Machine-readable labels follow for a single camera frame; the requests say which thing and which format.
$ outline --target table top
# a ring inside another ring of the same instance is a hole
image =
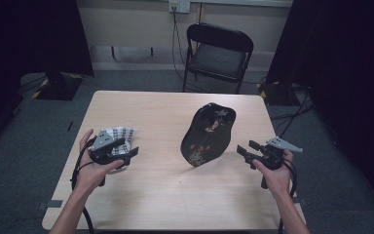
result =
[[[237,118],[225,152],[194,168],[180,144],[196,111],[210,102],[233,108]],[[84,133],[125,126],[136,128],[131,147],[139,146],[139,152],[126,170],[108,175],[90,196],[86,207],[95,229],[278,228],[280,214],[270,191],[260,187],[262,175],[236,152],[250,139],[264,144],[275,136],[261,97],[116,91],[93,95],[53,196],[63,201],[61,208],[48,208],[44,228],[52,228],[71,192],[69,179]],[[83,215],[78,229],[88,229]]]

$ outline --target hand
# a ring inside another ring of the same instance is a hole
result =
[[[89,130],[84,134],[80,140],[80,150],[85,146],[93,132],[94,130]],[[98,163],[93,162],[93,160],[90,158],[89,150],[86,149],[81,159],[80,167],[83,168],[78,173],[75,189],[83,190],[90,195],[93,193],[94,189],[101,184],[107,173],[119,168],[123,164],[123,160],[117,160],[107,165],[99,165]]]
[[[292,162],[293,154],[285,149],[283,151],[283,159]],[[291,175],[289,169],[285,165],[282,165],[277,170],[269,170],[256,159],[254,159],[252,163],[266,178],[267,185],[275,198],[280,195],[289,194]]]

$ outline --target gray carpet floor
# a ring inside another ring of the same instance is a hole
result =
[[[265,75],[266,72],[247,72],[241,94],[258,95],[254,83]],[[29,75],[22,83],[40,76]],[[191,77],[189,82],[212,93],[232,94],[236,88],[234,84],[201,77],[198,81]],[[48,233],[41,224],[45,203],[52,198],[94,92],[180,92],[182,87],[173,70],[96,71],[94,77],[84,78],[75,97],[67,101],[31,98],[35,84],[21,88],[24,100],[18,114],[0,133],[0,233]],[[304,91],[296,94],[302,99]],[[293,114],[298,109],[297,106],[267,108],[271,117]],[[286,123],[276,120],[273,124],[279,136]],[[283,138],[304,149],[295,159],[299,177],[297,194],[311,231],[374,233],[374,191],[361,171],[334,146],[332,130],[317,111],[313,108],[296,117]],[[249,232],[277,233],[276,230]]]

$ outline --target black chair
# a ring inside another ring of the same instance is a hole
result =
[[[253,52],[253,42],[243,32],[208,23],[195,23],[187,28],[187,59],[184,71],[185,92],[188,72],[238,83],[239,93],[248,61]],[[193,45],[198,48],[193,53]]]

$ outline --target person's left hand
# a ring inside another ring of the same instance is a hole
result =
[[[93,132],[94,130],[91,129],[87,131],[81,138],[80,150],[85,146]],[[83,191],[88,193],[88,195],[90,195],[91,193],[93,193],[94,189],[96,189],[101,184],[107,173],[119,168],[123,164],[123,160],[117,160],[107,165],[99,165],[98,163],[93,162],[93,160],[90,158],[89,150],[86,149],[80,163],[80,167],[83,168],[78,173],[78,179],[74,190],[82,189]]]

